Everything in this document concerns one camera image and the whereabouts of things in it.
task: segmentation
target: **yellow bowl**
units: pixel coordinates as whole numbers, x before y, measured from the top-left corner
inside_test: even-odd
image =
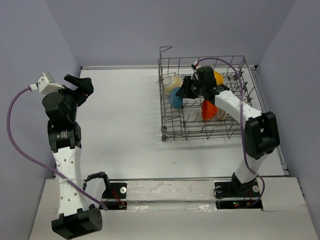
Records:
[[[167,76],[163,79],[164,94],[169,95],[172,89],[180,88],[182,80],[178,76]]]

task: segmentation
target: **blue bowl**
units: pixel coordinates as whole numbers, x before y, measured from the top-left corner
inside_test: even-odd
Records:
[[[171,107],[174,109],[180,109],[182,107],[183,98],[176,96],[176,93],[178,92],[179,89],[180,89],[180,87],[176,87],[176,88],[172,89],[169,94],[169,103],[170,103]]]

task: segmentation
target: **orange bowl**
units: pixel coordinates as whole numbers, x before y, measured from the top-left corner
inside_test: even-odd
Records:
[[[202,119],[204,121],[213,119],[218,112],[218,108],[207,100],[203,101],[201,109]]]

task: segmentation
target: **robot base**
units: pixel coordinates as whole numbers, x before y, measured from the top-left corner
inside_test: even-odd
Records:
[[[240,183],[236,175],[233,173],[231,181],[217,181],[214,183],[215,188],[213,194],[219,199],[230,198],[244,198],[250,194],[252,198],[260,196],[259,186],[256,179],[246,183]]]
[[[89,210],[78,212],[73,215],[63,216],[51,221],[52,230],[64,239],[74,239],[83,235],[101,231],[102,216],[99,208],[92,204]]]
[[[247,209],[263,209],[262,201],[259,200],[256,204],[250,205],[249,200],[232,200],[232,201],[225,201],[225,200],[218,200],[215,202],[215,207],[217,210],[223,209],[243,209],[246,207]]]

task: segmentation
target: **dish rack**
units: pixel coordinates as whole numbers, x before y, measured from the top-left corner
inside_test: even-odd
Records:
[[[215,118],[211,120],[202,120],[201,109],[203,97],[196,99],[184,98],[182,108],[174,109],[169,103],[169,96],[164,93],[164,77],[175,75],[182,80],[184,76],[193,74],[191,65],[202,58],[208,56],[197,57],[163,57],[163,52],[171,49],[171,46],[162,46],[159,49],[158,59],[158,81],[160,91],[160,109],[161,109],[161,140],[189,140],[189,139],[210,139],[232,136],[240,136],[240,124],[234,120],[228,113],[225,114],[223,120]],[[244,56],[216,56],[231,63],[240,73],[242,78],[244,101],[252,106],[252,98],[250,94],[256,91],[255,87],[248,90],[247,81],[242,75],[242,69],[248,68]],[[235,72],[227,64],[217,60],[207,60],[201,62],[202,66],[210,66],[223,76],[223,84],[240,98],[240,85]]]

